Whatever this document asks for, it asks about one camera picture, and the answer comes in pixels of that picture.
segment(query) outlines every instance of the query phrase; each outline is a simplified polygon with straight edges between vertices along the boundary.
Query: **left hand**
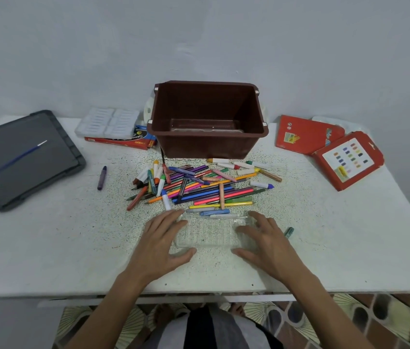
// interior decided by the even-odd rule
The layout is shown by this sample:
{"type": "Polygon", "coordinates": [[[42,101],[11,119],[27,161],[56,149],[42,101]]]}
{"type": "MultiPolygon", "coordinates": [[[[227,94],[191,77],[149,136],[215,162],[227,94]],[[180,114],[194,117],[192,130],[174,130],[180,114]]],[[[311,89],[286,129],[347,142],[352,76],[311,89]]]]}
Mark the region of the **left hand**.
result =
{"type": "Polygon", "coordinates": [[[187,221],[176,222],[182,213],[183,209],[163,212],[145,224],[144,233],[132,253],[131,260],[126,270],[121,273],[130,284],[139,287],[139,292],[150,282],[189,262],[197,251],[191,248],[182,256],[170,255],[175,235],[187,224],[187,221]]]}

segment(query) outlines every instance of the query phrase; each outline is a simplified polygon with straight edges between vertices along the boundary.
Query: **hand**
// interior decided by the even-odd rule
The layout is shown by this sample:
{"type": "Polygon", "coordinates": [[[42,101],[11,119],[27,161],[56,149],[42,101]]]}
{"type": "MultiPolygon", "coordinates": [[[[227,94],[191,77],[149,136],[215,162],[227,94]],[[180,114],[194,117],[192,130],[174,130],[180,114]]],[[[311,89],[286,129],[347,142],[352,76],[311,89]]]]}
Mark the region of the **hand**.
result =
{"type": "Polygon", "coordinates": [[[255,240],[259,252],[255,254],[243,248],[235,248],[232,253],[261,268],[287,287],[294,284],[298,277],[309,273],[273,218],[266,218],[254,211],[250,211],[248,215],[256,219],[260,230],[240,226],[236,231],[255,240]]]}
{"type": "Polygon", "coordinates": [[[131,260],[123,272],[124,278],[140,288],[140,292],[152,281],[190,261],[197,251],[189,249],[179,257],[170,255],[170,247],[178,231],[187,221],[176,222],[183,209],[171,210],[150,219],[144,228],[131,260]]]}

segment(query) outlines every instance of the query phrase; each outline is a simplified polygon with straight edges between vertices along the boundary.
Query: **right hand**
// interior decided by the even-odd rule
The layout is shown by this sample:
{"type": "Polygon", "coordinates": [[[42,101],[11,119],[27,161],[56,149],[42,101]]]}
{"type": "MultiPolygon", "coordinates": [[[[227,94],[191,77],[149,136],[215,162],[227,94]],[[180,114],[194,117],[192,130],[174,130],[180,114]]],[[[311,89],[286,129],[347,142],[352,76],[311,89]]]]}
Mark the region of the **right hand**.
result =
{"type": "Polygon", "coordinates": [[[259,251],[253,253],[235,248],[232,253],[261,268],[289,288],[299,277],[310,273],[273,218],[266,218],[254,211],[248,212],[248,215],[256,219],[260,230],[239,226],[236,231],[255,240],[259,251]]]}

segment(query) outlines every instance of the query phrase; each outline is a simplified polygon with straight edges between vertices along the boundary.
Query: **white table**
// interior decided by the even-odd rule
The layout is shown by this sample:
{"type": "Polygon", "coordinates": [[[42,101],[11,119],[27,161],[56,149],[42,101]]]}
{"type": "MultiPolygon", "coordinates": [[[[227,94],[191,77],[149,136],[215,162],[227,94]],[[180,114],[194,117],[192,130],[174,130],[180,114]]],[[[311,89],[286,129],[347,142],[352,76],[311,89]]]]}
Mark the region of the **white table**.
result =
{"type": "MultiPolygon", "coordinates": [[[[4,117],[0,124],[16,118],[4,117]]],[[[163,210],[159,202],[126,211],[132,180],[161,159],[158,151],[86,142],[74,135],[79,119],[59,121],[87,167],[0,213],[0,297],[106,293],[144,223],[163,210]],[[108,175],[97,191],[104,165],[108,175]]],[[[337,192],[311,158],[274,147],[276,129],[270,124],[270,134],[248,158],[275,162],[271,171],[283,182],[255,195],[253,209],[274,217],[282,229],[295,228],[291,243],[329,291],[409,292],[410,204],[387,167],[337,192]]],[[[169,162],[186,161],[203,164],[202,159],[169,162]]],[[[188,265],[152,282],[146,292],[266,290],[287,291],[228,250],[215,248],[199,249],[188,265]]]]}

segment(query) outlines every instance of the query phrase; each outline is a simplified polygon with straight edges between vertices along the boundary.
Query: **forearm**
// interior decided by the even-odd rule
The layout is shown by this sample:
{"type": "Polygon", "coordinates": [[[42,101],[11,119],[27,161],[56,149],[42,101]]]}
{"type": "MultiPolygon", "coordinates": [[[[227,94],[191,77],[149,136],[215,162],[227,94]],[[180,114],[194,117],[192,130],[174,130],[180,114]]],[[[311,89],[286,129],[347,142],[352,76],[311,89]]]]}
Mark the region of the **forearm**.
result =
{"type": "Polygon", "coordinates": [[[113,349],[142,287],[121,273],[65,349],[113,349]]]}
{"type": "Polygon", "coordinates": [[[324,348],[373,348],[308,269],[298,275],[289,290],[302,306],[324,348]]]}

